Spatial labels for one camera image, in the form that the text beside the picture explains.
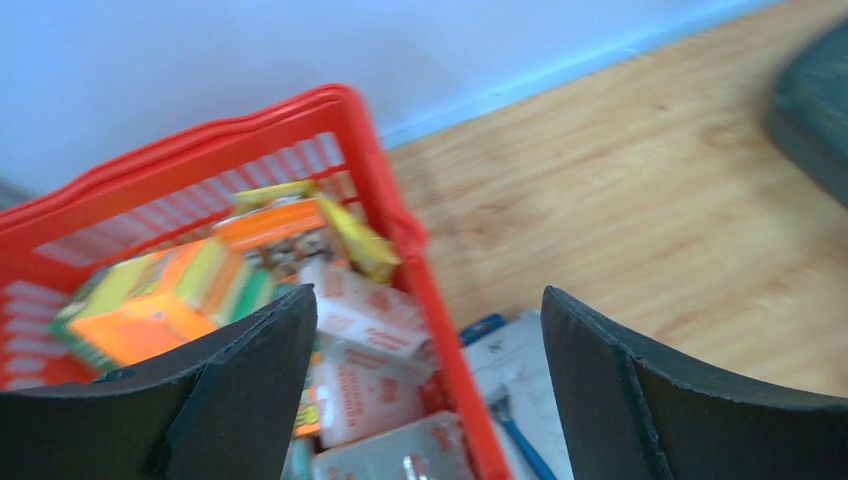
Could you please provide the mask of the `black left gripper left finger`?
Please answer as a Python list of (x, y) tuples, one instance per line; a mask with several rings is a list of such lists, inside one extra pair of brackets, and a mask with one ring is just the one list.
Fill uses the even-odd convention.
[(277, 479), (316, 332), (301, 285), (87, 384), (1, 396), (5, 479)]

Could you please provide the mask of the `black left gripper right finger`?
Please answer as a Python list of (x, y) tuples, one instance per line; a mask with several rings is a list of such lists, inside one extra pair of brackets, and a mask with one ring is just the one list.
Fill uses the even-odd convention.
[(847, 402), (684, 354), (555, 287), (541, 325), (578, 479), (843, 479)]

